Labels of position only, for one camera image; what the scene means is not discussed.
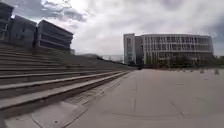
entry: building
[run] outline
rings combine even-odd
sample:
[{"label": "building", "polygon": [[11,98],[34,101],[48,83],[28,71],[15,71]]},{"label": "building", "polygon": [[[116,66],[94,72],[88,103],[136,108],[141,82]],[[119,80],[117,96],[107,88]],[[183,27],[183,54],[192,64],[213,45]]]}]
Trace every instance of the building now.
[{"label": "building", "polygon": [[32,49],[35,43],[36,22],[15,16],[11,19],[10,43]]},{"label": "building", "polygon": [[205,65],[213,57],[212,38],[187,34],[124,34],[125,63],[170,66],[173,60],[188,59],[191,65]]},{"label": "building", "polygon": [[13,12],[13,7],[0,2],[0,42],[7,42],[9,38],[9,24]]},{"label": "building", "polygon": [[38,24],[38,46],[58,50],[70,50],[73,33],[50,22],[42,20]]}]

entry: wall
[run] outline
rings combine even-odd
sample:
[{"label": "wall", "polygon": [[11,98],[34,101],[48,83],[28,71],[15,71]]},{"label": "wall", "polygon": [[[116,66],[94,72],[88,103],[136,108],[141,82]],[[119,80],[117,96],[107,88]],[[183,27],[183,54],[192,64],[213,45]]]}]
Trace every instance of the wall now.
[{"label": "wall", "polygon": [[124,62],[136,61],[135,34],[124,34]]},{"label": "wall", "polygon": [[73,34],[42,20],[38,24],[38,44],[40,47],[70,50]]},{"label": "wall", "polygon": [[10,42],[31,49],[35,40],[36,23],[20,16],[12,21]]},{"label": "wall", "polygon": [[0,2],[0,42],[8,42],[8,24],[13,7]]}]

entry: white building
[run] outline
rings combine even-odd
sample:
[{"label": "white building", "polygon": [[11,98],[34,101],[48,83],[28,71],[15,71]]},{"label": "white building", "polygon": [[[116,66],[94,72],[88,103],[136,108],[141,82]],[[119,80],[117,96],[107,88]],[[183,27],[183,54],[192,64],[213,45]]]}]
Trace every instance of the white building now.
[{"label": "white building", "polygon": [[143,59],[144,63],[157,59],[167,61],[172,57],[185,56],[192,62],[213,56],[210,36],[188,34],[124,34],[125,63]]}]

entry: paved ground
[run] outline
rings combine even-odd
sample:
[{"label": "paved ground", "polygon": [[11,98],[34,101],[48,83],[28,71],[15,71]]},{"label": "paved ground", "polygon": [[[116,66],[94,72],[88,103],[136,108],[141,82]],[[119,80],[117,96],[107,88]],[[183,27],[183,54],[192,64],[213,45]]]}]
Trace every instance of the paved ground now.
[{"label": "paved ground", "polygon": [[223,128],[224,71],[135,71],[66,128]]}]

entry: cloudy sky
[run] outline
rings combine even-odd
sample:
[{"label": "cloudy sky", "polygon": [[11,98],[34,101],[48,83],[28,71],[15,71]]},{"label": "cloudy sky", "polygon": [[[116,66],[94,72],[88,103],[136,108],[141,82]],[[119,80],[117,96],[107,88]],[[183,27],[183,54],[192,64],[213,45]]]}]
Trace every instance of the cloudy sky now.
[{"label": "cloudy sky", "polygon": [[16,15],[73,32],[79,53],[122,55],[124,33],[188,33],[211,35],[215,54],[224,55],[223,0],[4,1]]}]

